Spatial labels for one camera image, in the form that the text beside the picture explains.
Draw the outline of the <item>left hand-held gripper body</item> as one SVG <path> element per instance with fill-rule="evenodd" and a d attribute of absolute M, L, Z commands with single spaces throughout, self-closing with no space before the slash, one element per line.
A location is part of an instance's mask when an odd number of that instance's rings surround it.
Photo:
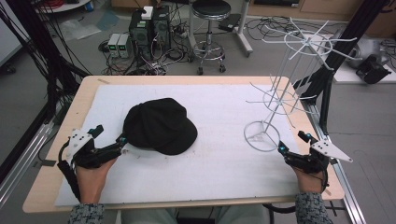
<path fill-rule="evenodd" d="M 104 147 L 96 147 L 94 139 L 88 132 L 74 129 L 69 137 L 67 158 L 77 166 L 93 169 L 121 155 L 121 151 L 108 151 L 104 150 Z"/>

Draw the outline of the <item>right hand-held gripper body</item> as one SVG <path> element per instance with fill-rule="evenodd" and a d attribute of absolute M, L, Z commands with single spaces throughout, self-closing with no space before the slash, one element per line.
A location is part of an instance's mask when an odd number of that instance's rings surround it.
<path fill-rule="evenodd" d="M 320 140 L 310 144 L 307 155 L 297 154 L 284 146 L 284 161 L 287 165 L 302 169 L 307 174 L 324 172 L 330 159 L 348 162 L 353 160 L 329 140 Z"/>

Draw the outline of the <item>white wire hat rack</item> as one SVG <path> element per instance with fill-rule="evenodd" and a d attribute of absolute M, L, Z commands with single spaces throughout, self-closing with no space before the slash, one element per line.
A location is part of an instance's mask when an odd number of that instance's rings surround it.
<path fill-rule="evenodd" d="M 266 30 L 275 38 L 265 37 L 262 40 L 266 44 L 282 45 L 286 51 L 278 71 L 270 76 L 270 85 L 254 87 L 262 94 L 257 103 L 264 106 L 266 114 L 263 119 L 251 121 L 245 126 L 244 137 L 252 148 L 261 152 L 273 151 L 281 140 L 287 139 L 287 133 L 280 125 L 282 119 L 289 119 L 296 112 L 309 115 L 303 103 L 313 99 L 313 96 L 303 97 L 309 84 L 298 84 L 298 81 L 311 77 L 325 64 L 336 42 L 341 40 L 342 33 L 327 37 L 323 33 L 325 25 L 307 30 L 295 20 L 290 20 L 290 23 L 292 29 L 289 31 L 267 27 Z"/>

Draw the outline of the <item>black cap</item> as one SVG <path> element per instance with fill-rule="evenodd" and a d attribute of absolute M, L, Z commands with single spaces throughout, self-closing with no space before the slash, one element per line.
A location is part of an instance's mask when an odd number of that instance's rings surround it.
<path fill-rule="evenodd" d="M 173 98 L 133 106 L 122 130 L 134 147 L 152 148 L 169 156 L 185 152 L 198 136 L 197 128 L 187 117 L 187 109 Z"/>

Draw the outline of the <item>person's right hand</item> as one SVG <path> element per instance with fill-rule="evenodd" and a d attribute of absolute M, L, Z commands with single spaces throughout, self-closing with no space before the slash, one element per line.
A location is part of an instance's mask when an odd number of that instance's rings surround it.
<path fill-rule="evenodd" d="M 298 188 L 300 192 L 322 193 L 323 173 L 307 174 L 303 170 L 293 167 L 292 170 L 297 176 Z"/>

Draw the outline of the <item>person's left hand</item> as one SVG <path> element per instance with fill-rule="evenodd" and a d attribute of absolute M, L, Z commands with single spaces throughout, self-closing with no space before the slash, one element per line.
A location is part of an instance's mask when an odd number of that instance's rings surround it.
<path fill-rule="evenodd" d="M 115 162 L 116 159 L 113 159 L 95 169 L 77 167 L 76 175 L 81 203 L 99 203 L 106 184 L 106 176 Z"/>

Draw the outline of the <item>white foam mat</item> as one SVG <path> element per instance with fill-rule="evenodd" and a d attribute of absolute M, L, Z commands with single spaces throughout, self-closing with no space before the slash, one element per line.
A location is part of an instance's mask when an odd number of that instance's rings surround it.
<path fill-rule="evenodd" d="M 255 86 L 99 87 L 82 125 L 84 131 L 103 126 L 94 141 L 97 147 L 114 143 L 133 106 L 165 97 L 183 105 L 198 130 L 194 144 L 176 156 L 126 145 L 107 176 L 102 203 L 177 204 L 294 195 L 296 177 L 277 150 L 261 152 L 245 140 L 245 126 L 266 114 L 257 103 L 262 94 Z M 297 150 L 296 127 L 288 119 L 282 119 L 280 125 L 287 133 L 287 139 L 281 141 Z"/>

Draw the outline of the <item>white platform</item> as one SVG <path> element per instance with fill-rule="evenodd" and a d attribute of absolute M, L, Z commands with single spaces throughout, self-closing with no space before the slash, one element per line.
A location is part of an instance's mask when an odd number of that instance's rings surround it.
<path fill-rule="evenodd" d="M 396 84 L 396 70 L 388 66 L 390 57 L 381 49 L 378 40 L 363 37 L 350 52 L 353 60 L 346 59 L 334 75 L 344 84 Z"/>

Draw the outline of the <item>grey power supply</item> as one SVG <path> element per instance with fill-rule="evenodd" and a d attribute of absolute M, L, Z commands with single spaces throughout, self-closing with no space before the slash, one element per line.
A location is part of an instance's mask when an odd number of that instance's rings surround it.
<path fill-rule="evenodd" d="M 120 35 L 117 47 L 121 58 L 129 58 L 131 56 L 132 44 L 128 34 Z"/>
<path fill-rule="evenodd" d="M 107 47 L 109 53 L 113 58 L 118 58 L 120 56 L 118 51 L 118 41 L 120 39 L 120 34 L 112 34 L 107 42 Z"/>

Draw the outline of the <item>black device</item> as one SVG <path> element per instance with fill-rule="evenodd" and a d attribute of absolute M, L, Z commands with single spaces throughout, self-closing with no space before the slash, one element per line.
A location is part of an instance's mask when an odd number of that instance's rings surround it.
<path fill-rule="evenodd" d="M 371 54 L 356 71 L 356 75 L 366 84 L 378 83 L 389 74 L 390 71 L 384 68 L 374 54 Z"/>

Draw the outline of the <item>clear plastic sheet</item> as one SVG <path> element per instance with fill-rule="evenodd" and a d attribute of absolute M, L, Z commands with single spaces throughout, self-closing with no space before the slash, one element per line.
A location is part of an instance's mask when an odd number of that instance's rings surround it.
<path fill-rule="evenodd" d="M 95 25 L 82 25 L 78 20 L 64 21 L 60 24 L 60 29 L 66 41 L 80 40 L 101 32 Z"/>

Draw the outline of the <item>black computer tower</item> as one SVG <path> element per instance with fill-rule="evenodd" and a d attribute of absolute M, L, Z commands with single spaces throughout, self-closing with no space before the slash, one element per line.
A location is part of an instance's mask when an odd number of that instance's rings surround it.
<path fill-rule="evenodd" d="M 146 59 L 151 59 L 151 43 L 153 40 L 152 21 L 142 19 L 143 10 L 136 10 L 132 14 L 129 33 L 134 45 L 134 51 L 140 52 Z"/>
<path fill-rule="evenodd" d="M 157 49 L 170 49 L 170 7 L 163 6 L 155 8 L 152 21 Z"/>

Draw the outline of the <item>white stand leg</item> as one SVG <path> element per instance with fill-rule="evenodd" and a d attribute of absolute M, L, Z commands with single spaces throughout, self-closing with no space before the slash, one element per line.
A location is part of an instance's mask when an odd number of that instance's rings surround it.
<path fill-rule="evenodd" d="M 248 39 L 245 36 L 245 25 L 246 19 L 248 15 L 248 7 L 249 7 L 250 0 L 242 0 L 242 7 L 241 7 L 241 18 L 239 25 L 234 28 L 235 34 L 237 39 L 240 42 L 240 45 L 245 52 L 246 56 L 249 57 L 250 54 L 253 52 L 253 48 L 250 46 Z"/>

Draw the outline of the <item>white box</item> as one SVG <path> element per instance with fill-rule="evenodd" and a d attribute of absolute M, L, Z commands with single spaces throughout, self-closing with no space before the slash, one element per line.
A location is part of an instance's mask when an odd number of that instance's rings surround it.
<path fill-rule="evenodd" d="M 143 12 L 141 14 L 141 19 L 145 21 L 149 21 L 152 19 L 153 15 L 153 7 L 151 6 L 144 6 L 143 7 Z"/>

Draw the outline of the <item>white round table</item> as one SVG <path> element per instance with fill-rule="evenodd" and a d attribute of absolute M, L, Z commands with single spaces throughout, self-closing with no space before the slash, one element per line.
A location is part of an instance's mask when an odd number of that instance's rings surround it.
<path fill-rule="evenodd" d="M 36 7 L 36 12 L 58 13 L 64 12 L 90 3 L 91 0 L 76 0 L 76 3 L 68 3 L 67 0 L 42 0 Z"/>

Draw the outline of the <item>black adapter box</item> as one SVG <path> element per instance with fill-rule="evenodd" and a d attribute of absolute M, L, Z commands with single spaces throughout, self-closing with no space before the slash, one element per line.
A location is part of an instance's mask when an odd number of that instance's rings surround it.
<path fill-rule="evenodd" d="M 238 24 L 241 19 L 241 15 L 238 13 L 230 14 L 226 19 L 219 23 L 220 30 L 231 32 L 233 28 Z"/>

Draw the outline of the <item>black round stool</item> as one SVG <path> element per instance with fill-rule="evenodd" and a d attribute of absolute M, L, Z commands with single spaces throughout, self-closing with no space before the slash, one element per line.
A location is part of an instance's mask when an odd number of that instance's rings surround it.
<path fill-rule="evenodd" d="M 228 18 L 231 14 L 231 6 L 224 0 L 195 0 L 191 4 L 192 13 L 197 18 L 206 20 L 208 22 L 205 40 L 195 43 L 191 47 L 189 60 L 199 58 L 200 65 L 197 74 L 204 73 L 204 61 L 219 61 L 219 71 L 221 73 L 226 71 L 223 63 L 225 59 L 224 47 L 212 40 L 212 22 L 221 21 Z"/>

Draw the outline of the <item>aluminium rail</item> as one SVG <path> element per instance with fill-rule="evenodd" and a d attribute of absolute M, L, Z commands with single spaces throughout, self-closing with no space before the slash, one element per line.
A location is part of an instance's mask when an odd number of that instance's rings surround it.
<path fill-rule="evenodd" d="M 309 112 L 309 119 L 311 124 L 320 140 L 329 140 L 331 141 L 330 136 L 324 132 L 324 129 L 320 126 L 320 112 L 316 105 L 310 105 L 308 103 L 303 103 L 304 109 Z M 334 169 L 335 176 L 339 181 L 342 190 L 344 191 L 344 196 L 342 198 L 342 203 L 346 209 L 348 218 L 351 224 L 366 224 L 366 220 L 361 211 L 361 208 L 358 204 L 358 201 L 354 195 L 353 189 L 350 186 L 347 175 L 343 169 L 341 161 L 339 159 L 335 159 L 332 162 L 332 168 Z"/>
<path fill-rule="evenodd" d="M 53 122 L 42 124 L 31 137 L 27 138 L 27 145 L 22 147 L 21 155 L 12 165 L 5 179 L 0 182 L 0 209 L 4 207 L 9 196 L 21 182 L 21 179 L 35 160 L 39 149 L 49 139 L 53 127 Z"/>

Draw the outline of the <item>black frame post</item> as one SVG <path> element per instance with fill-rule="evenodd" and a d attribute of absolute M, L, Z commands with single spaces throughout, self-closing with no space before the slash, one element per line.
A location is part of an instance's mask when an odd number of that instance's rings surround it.
<path fill-rule="evenodd" d="M 298 84 L 309 84 L 308 89 L 303 93 L 303 97 L 313 96 L 313 99 L 307 100 L 309 105 L 314 105 L 318 96 L 322 94 L 318 123 L 325 134 L 328 133 L 333 77 L 388 2 L 389 0 L 364 0 L 341 34 L 341 40 L 336 42 L 333 51 L 326 58 L 325 64 L 312 73 L 311 77 L 304 77 L 298 81 Z"/>

